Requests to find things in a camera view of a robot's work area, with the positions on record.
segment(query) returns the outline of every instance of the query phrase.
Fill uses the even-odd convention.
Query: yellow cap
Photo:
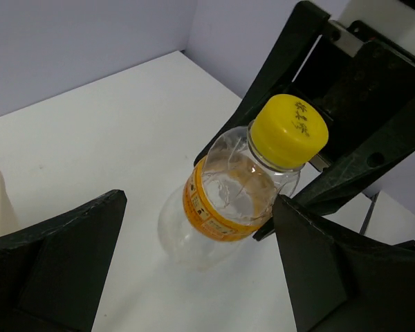
[[[267,161],[294,169],[326,145],[329,132],[310,104],[293,95],[274,95],[255,118],[250,137]]]

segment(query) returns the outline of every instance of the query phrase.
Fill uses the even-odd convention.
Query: white table
[[[239,102],[172,53],[0,118],[0,169],[22,226],[126,192],[95,332],[295,331],[275,236],[197,273],[174,265],[156,235],[165,199]],[[316,175],[307,165],[302,186]],[[369,200],[354,201],[346,211],[364,216]]]

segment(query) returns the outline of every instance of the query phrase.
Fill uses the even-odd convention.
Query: clear plastic bottle
[[[248,127],[221,135],[158,220],[162,247],[177,262],[205,270],[271,216],[278,194],[290,196],[304,163],[325,146],[319,113],[292,95],[276,95]]]

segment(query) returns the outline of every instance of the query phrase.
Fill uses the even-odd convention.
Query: bottle neck
[[[255,147],[254,142],[252,141],[252,136],[250,135],[250,129],[252,127],[254,121],[252,121],[249,125],[248,125],[248,132],[247,132],[247,136],[248,136],[248,146],[249,146],[249,151],[252,153],[252,155],[266,168],[270,169],[271,171],[274,172],[279,172],[279,173],[286,173],[286,172],[298,172],[300,171],[303,167],[304,164],[296,167],[295,169],[287,169],[284,168],[280,165],[276,165],[272,162],[270,162],[269,160],[267,160],[259,151],[258,149]]]

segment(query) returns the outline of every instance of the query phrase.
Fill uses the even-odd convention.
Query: bottle bottom
[[[195,270],[207,270],[232,254],[240,241],[215,241],[192,227],[183,209],[181,186],[169,196],[158,218],[158,238],[176,262]]]

